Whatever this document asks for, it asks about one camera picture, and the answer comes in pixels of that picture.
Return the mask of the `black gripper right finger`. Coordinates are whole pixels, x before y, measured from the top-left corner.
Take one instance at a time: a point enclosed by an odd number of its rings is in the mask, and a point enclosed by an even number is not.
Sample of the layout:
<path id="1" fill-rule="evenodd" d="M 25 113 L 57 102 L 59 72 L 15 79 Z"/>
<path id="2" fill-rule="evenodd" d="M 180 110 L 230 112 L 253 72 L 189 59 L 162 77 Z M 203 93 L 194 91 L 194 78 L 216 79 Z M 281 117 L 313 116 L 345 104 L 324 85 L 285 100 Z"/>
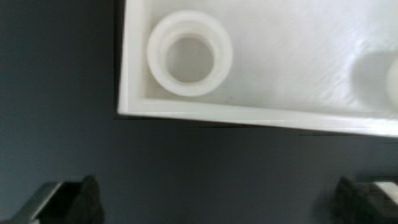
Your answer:
<path id="1" fill-rule="evenodd" d="M 331 209 L 333 224 L 398 224 L 398 182 L 340 179 Z"/>

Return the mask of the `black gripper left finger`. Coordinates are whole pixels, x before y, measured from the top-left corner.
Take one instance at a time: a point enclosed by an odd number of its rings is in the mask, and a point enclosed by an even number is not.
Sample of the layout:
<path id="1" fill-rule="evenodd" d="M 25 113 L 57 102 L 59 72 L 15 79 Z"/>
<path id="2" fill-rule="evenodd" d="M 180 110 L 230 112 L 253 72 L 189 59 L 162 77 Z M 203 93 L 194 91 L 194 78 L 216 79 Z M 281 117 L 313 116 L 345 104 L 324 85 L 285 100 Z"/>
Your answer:
<path id="1" fill-rule="evenodd" d="M 2 224 L 105 224 L 97 177 L 47 182 Z"/>

